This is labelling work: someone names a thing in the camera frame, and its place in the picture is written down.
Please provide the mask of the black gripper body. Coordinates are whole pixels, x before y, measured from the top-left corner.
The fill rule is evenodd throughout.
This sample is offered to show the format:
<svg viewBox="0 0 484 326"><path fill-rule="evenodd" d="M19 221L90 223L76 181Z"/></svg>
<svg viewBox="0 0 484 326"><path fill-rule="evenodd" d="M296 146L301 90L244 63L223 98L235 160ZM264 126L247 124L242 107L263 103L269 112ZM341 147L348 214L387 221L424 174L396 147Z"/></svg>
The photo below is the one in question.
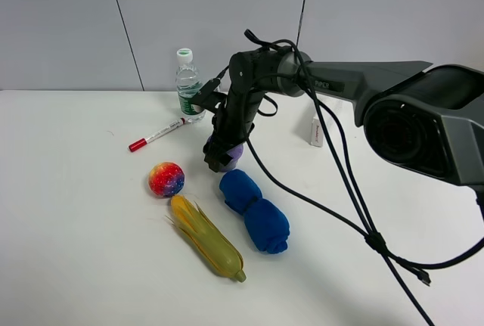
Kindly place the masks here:
<svg viewBox="0 0 484 326"><path fill-rule="evenodd" d="M203 147L206 156L223 156L232 148L245 142L244 133L253 127L259 105L265 96L264 91L251 89L246 94L230 88L215 115L213 133Z"/></svg>

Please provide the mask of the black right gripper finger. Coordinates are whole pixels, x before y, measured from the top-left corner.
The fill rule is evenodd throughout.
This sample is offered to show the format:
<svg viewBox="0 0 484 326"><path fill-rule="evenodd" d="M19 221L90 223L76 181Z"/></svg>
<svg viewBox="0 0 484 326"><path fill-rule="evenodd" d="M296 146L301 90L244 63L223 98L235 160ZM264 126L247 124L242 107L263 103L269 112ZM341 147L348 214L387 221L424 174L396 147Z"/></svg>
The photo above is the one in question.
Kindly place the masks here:
<svg viewBox="0 0 484 326"><path fill-rule="evenodd" d="M204 161L208 164L210 169L216 169L216 154L212 151L207 151L205 153Z"/></svg>

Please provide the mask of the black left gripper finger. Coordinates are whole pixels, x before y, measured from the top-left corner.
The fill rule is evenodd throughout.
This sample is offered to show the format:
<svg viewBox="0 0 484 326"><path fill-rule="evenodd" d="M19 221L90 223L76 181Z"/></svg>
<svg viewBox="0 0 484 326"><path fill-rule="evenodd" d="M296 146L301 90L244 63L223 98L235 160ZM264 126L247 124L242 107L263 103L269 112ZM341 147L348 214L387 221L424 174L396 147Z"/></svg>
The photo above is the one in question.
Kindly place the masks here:
<svg viewBox="0 0 484 326"><path fill-rule="evenodd" d="M217 150L213 154L213 171L228 172L234 168L233 150Z"/></svg>

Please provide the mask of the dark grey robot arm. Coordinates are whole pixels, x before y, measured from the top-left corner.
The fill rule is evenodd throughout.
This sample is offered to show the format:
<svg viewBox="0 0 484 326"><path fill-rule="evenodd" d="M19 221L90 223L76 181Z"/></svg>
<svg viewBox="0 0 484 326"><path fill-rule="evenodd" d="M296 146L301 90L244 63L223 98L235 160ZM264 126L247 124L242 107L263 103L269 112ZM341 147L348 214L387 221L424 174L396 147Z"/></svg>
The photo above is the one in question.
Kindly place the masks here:
<svg viewBox="0 0 484 326"><path fill-rule="evenodd" d="M203 152L218 172L268 93L298 97L316 92L352 104L373 151L403 169L453 185L483 184L483 74L424 61L314 62L289 48L234 54L227 94L206 94L213 133Z"/></svg>

